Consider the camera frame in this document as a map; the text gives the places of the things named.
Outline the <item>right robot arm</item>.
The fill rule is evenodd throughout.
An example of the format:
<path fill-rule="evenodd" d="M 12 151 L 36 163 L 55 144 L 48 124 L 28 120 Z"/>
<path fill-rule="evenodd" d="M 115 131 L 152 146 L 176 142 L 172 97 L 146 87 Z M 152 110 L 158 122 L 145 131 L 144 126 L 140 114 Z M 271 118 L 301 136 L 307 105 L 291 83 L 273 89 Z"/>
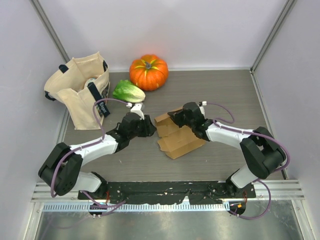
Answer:
<path fill-rule="evenodd" d="M 241 150 L 245 165 L 225 181 L 226 195 L 236 198 L 248 184 L 264 180 L 290 163 L 287 149 L 265 127 L 242 129 L 232 127 L 233 120 L 207 118 L 207 104 L 206 101 L 188 102 L 181 109 L 168 112 L 168 116 L 178 127 L 189 127 L 199 139 Z"/>

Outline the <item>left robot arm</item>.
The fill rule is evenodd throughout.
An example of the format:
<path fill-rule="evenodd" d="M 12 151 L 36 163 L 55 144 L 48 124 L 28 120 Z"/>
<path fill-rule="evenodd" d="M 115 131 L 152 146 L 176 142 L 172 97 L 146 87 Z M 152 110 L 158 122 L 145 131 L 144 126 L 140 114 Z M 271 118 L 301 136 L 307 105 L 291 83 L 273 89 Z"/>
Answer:
<path fill-rule="evenodd" d="M 140 118 L 136 113 L 127 113 L 101 138 L 78 145 L 58 143 L 40 167 L 38 176 L 50 187 L 53 197 L 79 191 L 81 199 L 85 195 L 103 199 L 108 191 L 107 181 L 96 172 L 82 172 L 82 166 L 123 150 L 135 137 L 151 137 L 155 132 L 149 115 Z"/>

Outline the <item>brown cardboard paper box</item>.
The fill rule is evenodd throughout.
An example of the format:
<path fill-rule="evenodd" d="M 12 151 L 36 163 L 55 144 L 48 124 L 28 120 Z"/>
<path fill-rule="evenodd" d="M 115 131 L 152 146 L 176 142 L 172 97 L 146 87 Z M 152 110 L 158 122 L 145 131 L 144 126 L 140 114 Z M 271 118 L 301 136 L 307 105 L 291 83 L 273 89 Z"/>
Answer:
<path fill-rule="evenodd" d="M 178 127 L 167 113 L 154 118 L 160 150 L 175 160 L 203 145 L 206 141 L 197 138 L 188 126 Z"/>

